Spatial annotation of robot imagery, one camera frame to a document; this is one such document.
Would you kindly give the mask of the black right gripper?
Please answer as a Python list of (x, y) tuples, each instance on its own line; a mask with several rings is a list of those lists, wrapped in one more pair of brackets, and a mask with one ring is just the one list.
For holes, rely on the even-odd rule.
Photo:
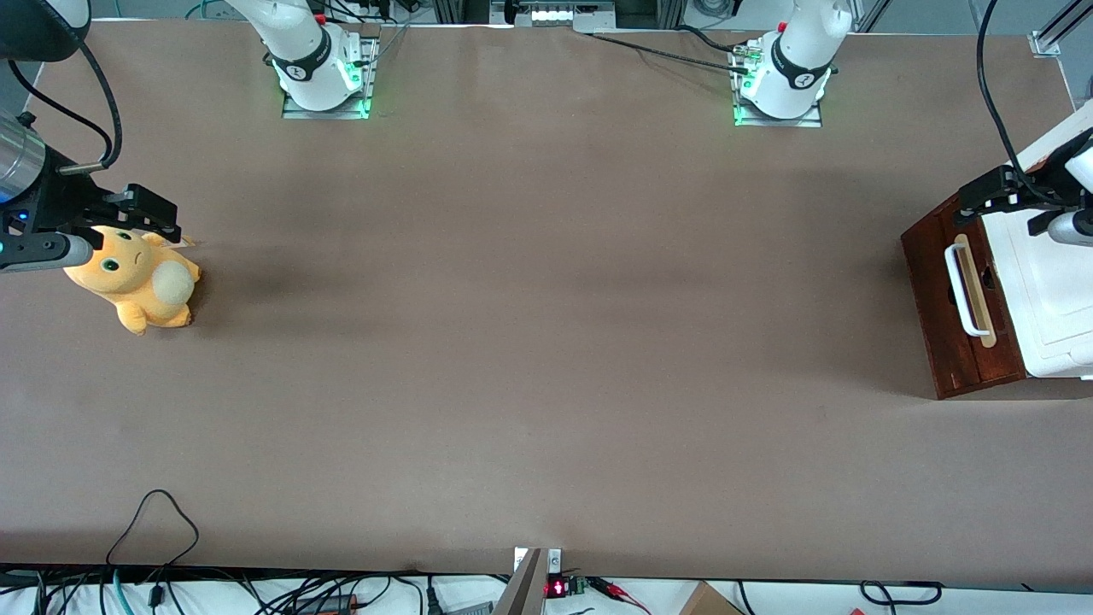
[(94, 226), (152, 232), (181, 243), (178, 206), (139, 184), (126, 186), (126, 213), (87, 175), (61, 175), (50, 153), (39, 167), (3, 174), (3, 257), (91, 257), (104, 244)]

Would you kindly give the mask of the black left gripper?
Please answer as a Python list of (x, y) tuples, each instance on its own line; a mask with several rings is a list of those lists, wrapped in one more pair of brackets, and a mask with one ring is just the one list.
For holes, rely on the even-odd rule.
[(1011, 205), (1012, 184), (1018, 211), (1041, 211), (1026, 222), (1030, 237), (1048, 230), (1049, 223), (1070, 209), (1070, 174), (1063, 165), (1042, 165), (1031, 173), (1004, 165), (984, 173), (957, 190), (956, 225), (969, 225), (973, 220), (996, 211), (1003, 213)]

